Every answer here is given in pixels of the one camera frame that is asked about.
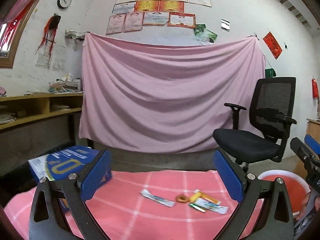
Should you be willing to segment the white wrapper with print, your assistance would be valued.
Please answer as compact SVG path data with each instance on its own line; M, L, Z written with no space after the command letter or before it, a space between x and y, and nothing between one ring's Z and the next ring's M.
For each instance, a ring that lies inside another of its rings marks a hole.
M205 200L203 198L198 198L195 202L195 205L202 207L206 210L213 211L216 213L219 213L221 215L225 215L228 212L227 206L221 206L219 204L214 204L208 200Z

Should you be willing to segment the orange white wrapper stick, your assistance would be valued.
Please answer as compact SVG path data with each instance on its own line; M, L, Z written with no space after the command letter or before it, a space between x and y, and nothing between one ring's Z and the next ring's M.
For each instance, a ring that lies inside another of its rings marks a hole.
M203 198L203 199L205 199L205 200L207 200L207 201L209 201L209 202L211 202L211 203L213 203L215 205L220 205L221 204L221 202L219 200L217 200L216 198L214 198L214 197L212 197L212 196L200 191L199 189L196 189L194 191L193 195L191 197L189 197L189 202L190 203L194 203L199 198Z

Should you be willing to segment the brown round snack piece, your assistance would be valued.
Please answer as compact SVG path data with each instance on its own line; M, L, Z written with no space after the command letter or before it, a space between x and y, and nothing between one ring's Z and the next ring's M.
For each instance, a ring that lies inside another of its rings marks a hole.
M184 194L178 194L175 198L176 202L178 203L188 203L189 198Z

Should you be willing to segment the white blue wrapper strip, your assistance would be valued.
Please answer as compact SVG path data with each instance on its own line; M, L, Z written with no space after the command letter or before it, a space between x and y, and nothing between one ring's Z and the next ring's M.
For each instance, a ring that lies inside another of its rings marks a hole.
M143 189L142 191L140 191L140 194L143 197L148 198L150 200L153 200L153 201L155 201L155 202L157 202L159 204L162 204L162 205L164 205L166 207L173 207L175 205L175 202L167 200L167 199L164 199L164 198L156 196L156 195L153 195L147 189Z

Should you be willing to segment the green small wrapper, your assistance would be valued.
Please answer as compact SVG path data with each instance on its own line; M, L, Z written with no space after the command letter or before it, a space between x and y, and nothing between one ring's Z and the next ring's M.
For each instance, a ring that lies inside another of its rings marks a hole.
M193 203L189 203L189 206L190 206L191 208L197 210L197 211L202 212L202 213L205 213L205 212L206 212L205 209L203 209L203 208L201 208L201 207L199 207L199 206L197 206L197 205L195 205L195 204L193 204Z

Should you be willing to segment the red white trash bin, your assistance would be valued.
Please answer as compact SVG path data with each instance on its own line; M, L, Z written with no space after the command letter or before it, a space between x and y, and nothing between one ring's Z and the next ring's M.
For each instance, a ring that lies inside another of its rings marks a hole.
M269 170L261 173L258 178L262 180L274 181L276 178L282 178L289 195L293 218L297 218L306 207L304 200L308 200L310 196L310 188L306 181L299 175L285 170ZM287 204L283 194L280 194L277 203L275 219L288 222L289 213L287 212Z

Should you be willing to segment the wooden cabinet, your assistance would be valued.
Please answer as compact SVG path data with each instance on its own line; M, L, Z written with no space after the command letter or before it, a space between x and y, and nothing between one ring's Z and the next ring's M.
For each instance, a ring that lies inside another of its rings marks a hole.
M310 135L320 143L320 121L307 119L306 135Z

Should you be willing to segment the red fire extinguisher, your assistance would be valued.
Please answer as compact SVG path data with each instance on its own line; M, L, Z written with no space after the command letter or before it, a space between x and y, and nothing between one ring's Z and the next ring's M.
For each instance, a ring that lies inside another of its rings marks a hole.
M319 98L319 90L318 90L317 81L314 77L311 79L311 83L312 83L312 97L314 99L318 99Z

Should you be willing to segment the black office chair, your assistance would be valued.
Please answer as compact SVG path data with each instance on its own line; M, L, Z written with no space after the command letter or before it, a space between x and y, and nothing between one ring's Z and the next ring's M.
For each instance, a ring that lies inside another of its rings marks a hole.
M292 118L296 93L295 77L271 77L256 83L249 107L249 123L262 133L262 137L239 129L240 111L244 106L225 103L231 108L233 128L213 131L213 138L221 149L235 158L238 165L248 172L249 164L270 159L281 162L290 129L297 122Z

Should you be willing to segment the blue cardboard box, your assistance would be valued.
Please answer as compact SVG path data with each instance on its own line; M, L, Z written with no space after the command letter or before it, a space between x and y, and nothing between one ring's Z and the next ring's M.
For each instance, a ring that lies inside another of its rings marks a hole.
M29 159L29 167L36 181L47 177L50 181L65 179L71 173L79 174L99 151L75 145L40 157Z

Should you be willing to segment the pink checked tablecloth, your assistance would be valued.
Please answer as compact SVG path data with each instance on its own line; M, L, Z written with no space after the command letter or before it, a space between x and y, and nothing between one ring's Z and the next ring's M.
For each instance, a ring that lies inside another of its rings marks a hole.
M166 207L143 197L142 189L171 201L179 194L191 196L200 190L228 207L228 212L203 213L183 203ZM214 239L237 202L216 171L114 171L86 205L111 239Z

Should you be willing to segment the wooden shelf unit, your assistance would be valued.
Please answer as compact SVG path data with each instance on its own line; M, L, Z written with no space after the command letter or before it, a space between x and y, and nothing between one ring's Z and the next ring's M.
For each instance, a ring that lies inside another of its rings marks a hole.
M78 113L82 93L41 93L1 98L1 130Z

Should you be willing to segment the stack of books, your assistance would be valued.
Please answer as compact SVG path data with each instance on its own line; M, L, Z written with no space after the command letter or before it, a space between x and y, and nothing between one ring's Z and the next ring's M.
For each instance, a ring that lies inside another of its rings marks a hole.
M74 79L70 73L59 79L55 79L49 84L50 93L80 93L82 92L82 81L80 78Z

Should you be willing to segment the pink hanging sheet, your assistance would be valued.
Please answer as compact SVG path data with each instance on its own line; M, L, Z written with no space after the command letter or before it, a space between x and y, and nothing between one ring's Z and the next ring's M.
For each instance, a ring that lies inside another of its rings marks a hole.
M88 34L79 137L142 153L214 149L213 131L232 127L225 103L248 107L265 64L255 37L156 46Z

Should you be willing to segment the red paper wall sign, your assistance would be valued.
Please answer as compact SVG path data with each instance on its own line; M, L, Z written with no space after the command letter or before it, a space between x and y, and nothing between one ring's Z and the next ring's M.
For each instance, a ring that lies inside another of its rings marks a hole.
M278 41L274 37L274 35L269 31L265 37L263 38L263 41L269 48L271 54L273 57L277 60L278 57L280 57L281 53L283 52L281 46L279 45Z

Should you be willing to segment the green wall photos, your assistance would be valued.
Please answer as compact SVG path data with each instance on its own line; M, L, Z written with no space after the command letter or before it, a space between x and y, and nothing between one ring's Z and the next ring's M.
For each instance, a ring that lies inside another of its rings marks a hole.
M196 24L194 28L195 37L201 42L214 43L217 38L217 34L208 30L205 24Z

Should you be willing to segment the red tassel wall ornament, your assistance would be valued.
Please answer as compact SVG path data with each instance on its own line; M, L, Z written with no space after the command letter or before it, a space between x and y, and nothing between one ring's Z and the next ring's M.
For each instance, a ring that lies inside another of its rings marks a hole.
M49 47L49 59L51 58L52 55L52 49L54 46L55 42L55 37L56 37L56 32L59 26L61 20L61 16L58 14L54 14L46 23L43 29L43 37L41 40L41 43L38 47L37 50L43 45L47 45L48 42L50 42L50 47Z

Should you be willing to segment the round wall clock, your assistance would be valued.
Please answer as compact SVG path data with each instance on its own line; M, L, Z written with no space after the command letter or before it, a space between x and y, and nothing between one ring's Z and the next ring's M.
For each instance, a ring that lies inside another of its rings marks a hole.
M57 6L60 9L67 9L72 3L72 0L57 0Z

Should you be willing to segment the wall certificates group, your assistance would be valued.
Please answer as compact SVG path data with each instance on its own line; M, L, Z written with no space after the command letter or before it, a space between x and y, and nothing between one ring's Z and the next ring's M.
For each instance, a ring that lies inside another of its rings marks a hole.
M211 7L211 0L116 0L106 34L141 31L144 26L194 29L196 15L184 11L185 4Z

